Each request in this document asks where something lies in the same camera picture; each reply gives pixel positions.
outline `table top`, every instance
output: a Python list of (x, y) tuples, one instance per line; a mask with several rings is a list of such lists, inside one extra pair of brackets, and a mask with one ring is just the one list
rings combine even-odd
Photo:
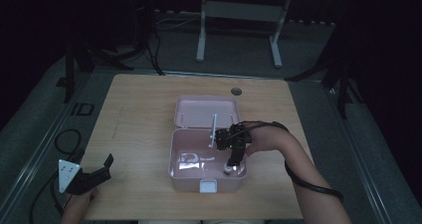
[(84, 172), (114, 157), (111, 180), (99, 186), (90, 220), (211, 220), (302, 218), (293, 184), (277, 151), (247, 158), (248, 174), (235, 192), (178, 192), (168, 173), (177, 98), (236, 96), (241, 120), (278, 121), (311, 156), (291, 96), (281, 80), (117, 75), (82, 161)]

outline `person's arm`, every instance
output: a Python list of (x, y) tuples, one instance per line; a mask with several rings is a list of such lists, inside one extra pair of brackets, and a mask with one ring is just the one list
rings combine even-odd
[(79, 224), (84, 220), (87, 214), (88, 208), (90, 207), (91, 201), (97, 195), (97, 188), (93, 188), (90, 191), (82, 195), (73, 195), (68, 198), (69, 202), (65, 206), (62, 224)]
[[(246, 149), (247, 155), (257, 151), (278, 150), (298, 178), (313, 185), (330, 188), (299, 141), (289, 132), (279, 127), (264, 126), (252, 129), (250, 134), (252, 143)], [(306, 223), (351, 223), (337, 197), (296, 184), (294, 187)]]

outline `dark background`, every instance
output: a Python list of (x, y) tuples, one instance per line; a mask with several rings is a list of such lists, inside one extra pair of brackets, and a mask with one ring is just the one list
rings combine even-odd
[[(99, 47), (113, 45), (102, 2), (0, 0), (1, 127), (64, 56), (76, 31)], [(162, 12), (200, 9), (200, 0), (152, 2)], [(336, 56), (343, 48), (352, 54), (352, 77), (421, 203), (422, 0), (293, 0), (288, 19), (337, 23), (341, 39), (325, 52)]]

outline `pink plastic box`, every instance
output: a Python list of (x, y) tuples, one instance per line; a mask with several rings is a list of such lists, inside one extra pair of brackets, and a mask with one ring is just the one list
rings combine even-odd
[(231, 192), (246, 176), (245, 159), (229, 174), (223, 171), (231, 149), (217, 150), (211, 143), (214, 115), (216, 128), (238, 123), (237, 101), (232, 97), (181, 96), (177, 100), (168, 172), (177, 191)]

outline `person's hand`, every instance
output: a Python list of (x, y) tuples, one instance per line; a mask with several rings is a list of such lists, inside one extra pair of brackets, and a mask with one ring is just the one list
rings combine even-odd
[[(255, 125), (255, 122), (245, 122), (245, 127)], [(287, 145), (298, 144), (296, 138), (288, 131), (276, 126), (262, 126), (249, 131), (252, 143), (245, 153), (250, 156), (257, 151), (278, 150), (283, 153)]]
[(93, 188), (90, 191), (82, 195), (68, 196), (71, 198), (69, 203), (66, 205), (63, 216), (62, 224), (64, 223), (81, 223), (87, 214), (88, 208), (90, 207), (91, 201), (97, 195), (97, 188)]

